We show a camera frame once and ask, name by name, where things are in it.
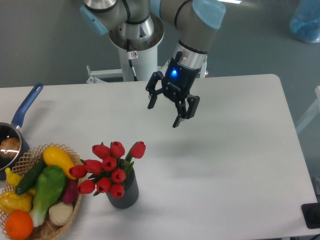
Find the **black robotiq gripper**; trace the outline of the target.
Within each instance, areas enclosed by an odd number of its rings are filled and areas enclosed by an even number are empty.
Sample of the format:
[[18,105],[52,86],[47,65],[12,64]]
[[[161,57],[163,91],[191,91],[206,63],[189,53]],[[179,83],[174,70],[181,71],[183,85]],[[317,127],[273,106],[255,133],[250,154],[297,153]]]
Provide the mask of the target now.
[[[152,109],[157,101],[158,95],[162,94],[171,100],[177,109],[177,117],[172,125],[176,128],[184,120],[194,117],[200,97],[190,95],[190,89],[199,73],[198,68],[189,68],[181,65],[175,58],[171,58],[165,75],[161,71],[153,72],[145,90],[149,93],[149,104],[147,108]],[[162,88],[156,89],[158,81]]]

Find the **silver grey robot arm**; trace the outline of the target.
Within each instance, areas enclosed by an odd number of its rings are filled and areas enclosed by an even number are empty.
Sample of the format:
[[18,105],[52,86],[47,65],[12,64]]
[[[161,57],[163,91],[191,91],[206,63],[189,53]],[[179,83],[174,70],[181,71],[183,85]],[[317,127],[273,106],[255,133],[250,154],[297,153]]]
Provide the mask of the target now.
[[[200,98],[190,93],[204,77],[207,55],[226,13],[217,0],[86,0],[80,13],[98,35],[109,35],[117,47],[125,82],[146,81],[148,108],[158,95],[175,104],[173,126],[192,118]],[[180,32],[172,57],[158,67],[158,45],[164,23]]]

